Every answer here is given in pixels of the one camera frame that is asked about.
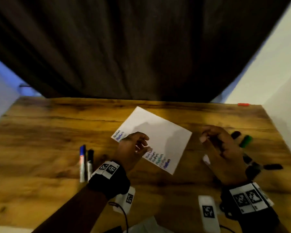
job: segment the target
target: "cable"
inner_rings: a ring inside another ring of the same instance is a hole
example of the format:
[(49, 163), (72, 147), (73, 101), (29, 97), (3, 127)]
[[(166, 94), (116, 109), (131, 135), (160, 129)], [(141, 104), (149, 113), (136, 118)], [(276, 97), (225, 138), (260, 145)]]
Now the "cable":
[(124, 209), (122, 208), (122, 206), (119, 205), (119, 204), (116, 203), (116, 202), (109, 202), (108, 204), (109, 204), (110, 206), (115, 206), (115, 207), (117, 207), (117, 208), (120, 208), (120, 209), (123, 211), (124, 216), (125, 216), (125, 222), (126, 222), (126, 233), (128, 233), (128, 221), (127, 221), (127, 216), (126, 216), (126, 213), (125, 213)]
[(222, 226), (222, 225), (219, 225), (221, 228), (224, 228), (224, 229), (227, 229), (228, 231), (232, 232), (232, 233), (236, 233), (235, 231), (232, 231), (230, 228), (228, 227), (225, 227), (225, 226)]

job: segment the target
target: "dark curtain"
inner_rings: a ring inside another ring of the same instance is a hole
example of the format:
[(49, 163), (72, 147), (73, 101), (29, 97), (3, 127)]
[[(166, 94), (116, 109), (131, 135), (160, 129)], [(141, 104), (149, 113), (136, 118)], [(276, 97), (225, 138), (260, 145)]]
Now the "dark curtain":
[(209, 102), (291, 0), (0, 0), (0, 60), (48, 98)]

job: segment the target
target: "wooden table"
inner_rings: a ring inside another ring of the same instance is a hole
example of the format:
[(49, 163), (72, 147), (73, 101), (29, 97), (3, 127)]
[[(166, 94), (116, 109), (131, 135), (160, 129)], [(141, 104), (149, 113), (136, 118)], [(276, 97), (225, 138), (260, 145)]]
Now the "wooden table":
[[(262, 106), (79, 98), (23, 97), (0, 119), (0, 225), (35, 228), (69, 200), (79, 188), (79, 147), (95, 150), (95, 165), (110, 158), (117, 146), (110, 136), (136, 106), (193, 134), (173, 176), (145, 159), (128, 175), (136, 188), (130, 226), (154, 215), (172, 231), (203, 232), (198, 195), (220, 201), (198, 140), (202, 125), (213, 124), (251, 135), (246, 152), (258, 163), (283, 165), (256, 182), (291, 232), (291, 153)], [(107, 206), (94, 231), (124, 222)], [(241, 232), (235, 221), (219, 216), (219, 222)]]

